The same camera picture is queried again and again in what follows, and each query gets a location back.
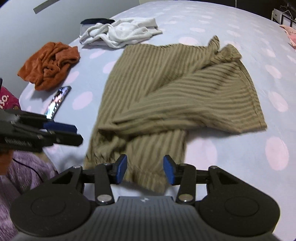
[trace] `white cloth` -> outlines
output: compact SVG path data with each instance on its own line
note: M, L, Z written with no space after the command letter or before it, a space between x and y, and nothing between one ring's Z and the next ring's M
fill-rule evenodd
M82 45L108 45L118 49L161 33L155 18L123 18L112 24L97 23L89 27L79 36L79 41Z

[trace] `black cable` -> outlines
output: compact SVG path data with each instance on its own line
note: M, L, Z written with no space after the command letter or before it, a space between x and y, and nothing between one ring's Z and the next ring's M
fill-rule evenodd
M30 166L28 166L28 165L26 165L26 164L23 164L23 163L17 161L16 159L14 159L14 158L13 158L12 160L15 161L16 163L20 164L20 165L23 165L23 166L25 166L25 167L30 168L31 170L33 170L33 171L38 175L38 177L40 178L40 181L41 181L42 183L44 182L44 181L42 180L41 176L39 175L39 173L38 173L34 168L32 168L32 167L30 167Z

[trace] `light blue bedsheet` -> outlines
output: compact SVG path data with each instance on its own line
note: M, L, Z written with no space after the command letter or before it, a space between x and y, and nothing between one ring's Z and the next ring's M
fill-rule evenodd
M185 161L198 169L218 165L272 196L281 208L275 234L284 241L294 240L296 53L285 32L278 24L246 11L196 1L149 2L120 13L114 19L127 17L156 18L163 34L146 43L207 45L217 35L221 46L230 43L240 51L256 87L268 129L237 136L209 129L193 131L188 136ZM70 85L72 90L55 121L76 125L84 143L78 148L54 145L44 149L59 171L82 165L104 85L123 52L123 49L100 46L82 48L78 39L70 45L78 46L81 59L63 84ZM55 91L34 91L34 86L29 84L20 97L20 105L24 110L44 113ZM113 191L116 197L149 193L133 185L113 187ZM204 186L198 186L197 191L198 199L206 195ZM176 189L170 188L167 194L176 195ZM86 186L85 195L94 195L93 186Z

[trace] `pink polka dot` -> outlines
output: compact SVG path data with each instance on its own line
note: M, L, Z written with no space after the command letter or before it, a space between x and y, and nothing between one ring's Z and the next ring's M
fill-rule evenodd
M49 154L54 155L59 150L59 145L53 144L52 146L44 148Z
M289 162L287 145L279 137L270 137L266 141L265 154L273 170L284 170Z
M272 50L270 50L270 49L261 48L261 50L268 57L271 57L271 58L275 58L276 57L276 54Z
M168 22L165 22L164 24L176 24L177 21L168 21Z
M163 15L163 14L165 14L164 12L157 12L156 14L155 14L155 16L160 16L160 15Z
M260 31L259 29L254 29L254 31L255 31L256 33L259 33L259 34L263 34L263 32Z
M202 18L206 18L206 19L212 19L213 17L208 16L208 15L202 15Z
M26 95L25 99L27 100L27 99L31 98L31 97L32 97L32 94L33 94L34 91L35 91L35 89L34 89L34 87L33 87L33 89L31 89L31 90L28 92L28 94Z
M191 31L198 32L198 33L204 33L204 28L190 28Z
M292 58L290 55L287 55L287 57L292 63L296 64L296 59Z
M255 23L251 23L254 27L256 27L256 28L260 28L260 26L259 25L257 25L257 24L255 24Z
M75 71L75 72L70 73L67 76L67 78L66 78L66 80L64 82L64 85L68 85L68 84L72 83L74 80L76 80L78 75L79 75L79 71Z
M273 78L275 79L280 79L281 78L281 72L274 66L272 65L266 65L265 66L266 70L268 73L272 75Z
M217 149L208 139L197 138L187 145L185 163L197 169L207 170L209 166L217 164Z
M185 45L198 45L198 41L195 38L192 37L182 37L179 39L179 43L185 44Z
M282 47L284 50L290 52L290 48L289 48L288 46L285 46L285 45L281 44L281 47Z
M274 108L276 108L279 112L285 112L288 110L288 103L285 101L285 99L278 94L277 92L269 92L268 98Z
M241 35L237 32L234 32L232 30L227 30L227 33L229 33L230 35L234 36L234 37L240 37Z
M209 24L210 23L209 21L205 21L205 20L199 20L199 22L202 24Z
M89 56L89 58L90 58L90 59L92 59L92 58L97 58L97 57L99 57L100 55L102 55L102 54L105 53L105 52L106 52L106 50L102 50L102 49L100 49L100 50L98 50L98 51L92 53L92 54Z
M260 40L263 42L263 43L265 43L265 44L269 44L269 41L267 40L267 39L264 39L264 38L260 38Z
M224 44L231 44L231 45L233 45L237 50L241 50L240 45L239 45L238 43L236 43L236 42L226 40L226 41L224 41Z
M116 63L116 61L112 61L112 62L107 63L103 68L103 73L109 74L115 63Z
M228 24L229 27L232 27L232 28L236 28L236 29L239 29L239 26L237 25L233 25L233 24Z
M75 98L72 104L72 108L74 110L83 109L84 107L88 106L89 103L91 103L92 99L93 99L92 92L90 91L84 92Z

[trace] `phone screen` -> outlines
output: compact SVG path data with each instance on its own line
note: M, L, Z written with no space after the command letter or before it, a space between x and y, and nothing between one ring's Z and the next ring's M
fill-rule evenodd
M65 86L65 87L59 88L59 90L57 91L55 96L52 98L52 101L48 105L47 110L45 112L47 119L54 118L57 110L61 106L61 103L63 102L63 100L65 99L67 94L70 92L70 90L71 90L70 86Z

